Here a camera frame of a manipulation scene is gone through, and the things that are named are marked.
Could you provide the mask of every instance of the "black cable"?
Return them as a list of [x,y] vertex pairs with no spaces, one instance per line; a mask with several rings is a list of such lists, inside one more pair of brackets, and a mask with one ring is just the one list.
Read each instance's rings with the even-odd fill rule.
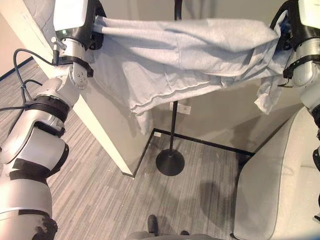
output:
[[[35,84],[38,84],[40,86],[42,86],[42,84],[38,81],[35,81],[33,79],[28,79],[26,81],[23,81],[22,78],[21,78],[21,75],[20,75],[20,72],[19,72],[19,69],[18,69],[18,65],[17,65],[17,54],[18,52],[26,52],[26,53],[29,53],[29,54],[32,54],[34,56],[36,56],[37,58],[39,58],[40,60],[44,61],[46,64],[49,64],[51,66],[56,66],[55,64],[45,60],[42,56],[36,54],[35,52],[33,51],[30,51],[30,50],[27,50],[27,49],[24,49],[24,48],[18,48],[17,50],[14,51],[14,54],[13,54],[13,65],[14,65],[14,69],[15,69],[15,72],[16,72],[16,75],[21,83],[21,97],[22,97],[22,103],[23,105],[25,105],[26,103],[26,96],[25,96],[25,93],[28,95],[28,98],[30,98],[30,100],[33,100],[32,97],[30,96],[28,90],[27,90],[27,87],[26,87],[26,83],[29,83],[29,82],[32,82],[32,83],[35,83]],[[17,116],[15,117],[13,123],[11,124],[10,128],[9,128],[9,131],[8,131],[8,136],[9,134],[12,132],[12,129],[14,128],[14,126],[16,125],[17,121],[19,120],[19,118],[21,117],[22,113],[24,112],[24,108],[22,108],[19,113],[17,114]]]
[[289,83],[289,78],[287,79],[286,83],[278,85],[278,87],[282,88],[292,88],[292,86],[286,86]]
[[24,83],[24,84],[27,84],[27,83],[35,83],[35,84],[38,84],[38,85],[42,86],[42,83],[41,83],[41,82],[38,82],[38,81],[33,80],[33,79],[25,80],[23,83]]
[[26,108],[26,106],[9,106],[9,107],[0,108],[0,112],[8,111],[8,110],[25,109],[25,108]]
[[17,77],[18,77],[18,79],[19,79],[19,81],[21,83],[21,87],[24,88],[24,92],[28,96],[29,100],[33,100],[32,97],[30,96],[27,88],[26,88],[26,84],[24,83],[24,81],[21,78],[21,75],[20,75],[20,72],[19,72],[19,69],[18,69],[17,54],[19,52],[26,52],[26,53],[32,54],[32,55],[36,56],[37,58],[41,59],[42,61],[44,61],[46,64],[49,64],[51,66],[55,66],[55,64],[45,60],[42,56],[36,54],[35,52],[27,50],[27,49],[24,49],[24,48],[18,48],[17,50],[14,51],[14,54],[13,54],[13,65],[14,65],[14,69],[15,69],[16,75],[17,75]]
[[274,16],[274,18],[273,18],[273,20],[272,20],[272,22],[271,22],[271,24],[270,24],[270,28],[271,28],[272,30],[275,29],[275,26],[276,26],[276,24],[277,24],[278,19],[280,18],[281,14],[282,14],[285,10],[288,9],[288,6],[289,6],[289,3],[288,3],[288,1],[286,1],[286,2],[279,8],[279,10],[276,12],[276,14],[275,14],[275,16]]
[[182,0],[174,0],[174,20],[182,19]]

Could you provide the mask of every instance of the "shoe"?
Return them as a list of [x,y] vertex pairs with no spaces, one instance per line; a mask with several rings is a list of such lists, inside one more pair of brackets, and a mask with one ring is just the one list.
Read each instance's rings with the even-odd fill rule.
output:
[[158,236],[158,220],[153,214],[148,217],[148,232]]
[[183,230],[181,233],[180,233],[180,235],[190,235],[187,231],[185,231],[185,230]]

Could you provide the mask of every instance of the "gray upholstered chair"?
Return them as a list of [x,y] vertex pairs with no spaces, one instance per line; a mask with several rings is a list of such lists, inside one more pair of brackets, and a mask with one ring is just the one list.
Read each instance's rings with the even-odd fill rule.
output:
[[320,172],[313,161],[318,128],[304,107],[249,160],[240,173],[234,236],[287,240],[320,236]]

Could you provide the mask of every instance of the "gray striped carpet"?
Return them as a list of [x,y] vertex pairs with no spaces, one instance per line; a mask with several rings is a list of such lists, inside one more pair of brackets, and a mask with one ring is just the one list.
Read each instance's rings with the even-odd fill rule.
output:
[[[21,68],[24,79],[43,82],[35,61]],[[21,103],[15,74],[0,82],[0,107]],[[34,95],[36,85],[29,83]],[[0,113],[0,143],[16,112]],[[156,168],[157,154],[169,146],[169,136],[154,136],[135,179],[121,174],[116,164],[72,111],[63,139],[70,154],[61,171],[48,179],[56,240],[123,240],[147,229],[150,214],[158,217],[160,234],[187,230],[229,240],[235,211],[238,159],[231,151],[176,138],[174,148],[185,158],[183,172],[174,177]]]

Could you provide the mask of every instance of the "gray fabric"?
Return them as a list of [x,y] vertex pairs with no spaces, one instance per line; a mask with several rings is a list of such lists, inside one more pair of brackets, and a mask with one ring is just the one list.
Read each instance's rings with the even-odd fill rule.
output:
[[193,235],[164,235],[164,236],[153,236],[148,237],[152,233],[146,231],[137,231],[131,233],[125,240],[220,240],[213,238],[205,234],[193,234]]
[[140,240],[140,239],[146,239],[146,238],[154,238],[155,235],[153,233],[149,233],[147,231],[135,231],[133,233],[130,233],[125,240]]
[[[94,30],[104,34],[102,48],[92,53],[95,80],[136,114],[143,133],[149,122],[146,111],[154,106],[241,81],[266,77],[278,81],[273,77],[282,75],[291,54],[275,53],[279,24],[273,31],[256,20],[162,22],[97,17]],[[265,102],[257,103],[262,110],[270,108]]]

